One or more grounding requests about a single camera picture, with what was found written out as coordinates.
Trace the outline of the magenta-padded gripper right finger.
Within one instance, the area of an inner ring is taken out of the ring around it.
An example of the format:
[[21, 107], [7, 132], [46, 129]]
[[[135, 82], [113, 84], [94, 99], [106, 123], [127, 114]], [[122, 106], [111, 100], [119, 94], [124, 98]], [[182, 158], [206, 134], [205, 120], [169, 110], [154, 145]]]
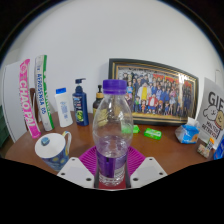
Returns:
[[154, 157], [145, 157], [133, 147], [128, 149], [125, 177], [128, 188], [143, 187], [166, 175]]

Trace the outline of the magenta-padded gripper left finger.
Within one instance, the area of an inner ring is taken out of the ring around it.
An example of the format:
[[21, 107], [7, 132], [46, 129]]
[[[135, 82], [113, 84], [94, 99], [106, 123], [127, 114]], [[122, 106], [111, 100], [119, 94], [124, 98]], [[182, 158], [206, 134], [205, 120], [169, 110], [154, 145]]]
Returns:
[[71, 157], [58, 176], [84, 188], [93, 188], [97, 172], [96, 147], [84, 152], [79, 158]]

